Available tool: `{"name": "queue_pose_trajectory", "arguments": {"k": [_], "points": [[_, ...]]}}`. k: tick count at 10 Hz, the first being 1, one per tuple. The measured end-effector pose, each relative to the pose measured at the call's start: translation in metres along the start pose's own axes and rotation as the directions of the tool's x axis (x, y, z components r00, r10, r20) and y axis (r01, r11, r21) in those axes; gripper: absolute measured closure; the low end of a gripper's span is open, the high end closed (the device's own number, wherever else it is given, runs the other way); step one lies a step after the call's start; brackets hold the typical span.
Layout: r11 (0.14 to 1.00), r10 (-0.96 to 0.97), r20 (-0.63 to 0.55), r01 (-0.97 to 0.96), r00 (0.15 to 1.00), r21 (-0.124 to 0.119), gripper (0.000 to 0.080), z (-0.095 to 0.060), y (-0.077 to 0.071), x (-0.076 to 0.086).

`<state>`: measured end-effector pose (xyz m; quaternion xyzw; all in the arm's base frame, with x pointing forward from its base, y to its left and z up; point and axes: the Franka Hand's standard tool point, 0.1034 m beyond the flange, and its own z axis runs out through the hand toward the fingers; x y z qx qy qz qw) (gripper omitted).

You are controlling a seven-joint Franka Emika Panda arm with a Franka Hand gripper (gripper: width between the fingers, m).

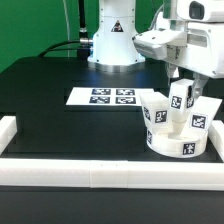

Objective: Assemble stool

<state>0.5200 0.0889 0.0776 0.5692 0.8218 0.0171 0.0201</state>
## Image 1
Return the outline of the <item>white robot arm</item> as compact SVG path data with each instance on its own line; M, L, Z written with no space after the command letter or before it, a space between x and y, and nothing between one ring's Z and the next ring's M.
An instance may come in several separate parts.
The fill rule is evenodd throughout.
M194 74L197 97L210 78L224 78L224 0L163 0L150 28L135 29L136 0L99 0L99 28L89 66L123 72L147 57L166 63L168 77L181 67Z

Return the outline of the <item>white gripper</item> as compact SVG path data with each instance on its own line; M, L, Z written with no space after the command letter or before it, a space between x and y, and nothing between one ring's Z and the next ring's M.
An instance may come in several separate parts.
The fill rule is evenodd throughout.
M198 99L208 77L224 78L224 23L189 22L186 46L169 45L167 54L168 85L180 77L178 67L196 72L192 97Z

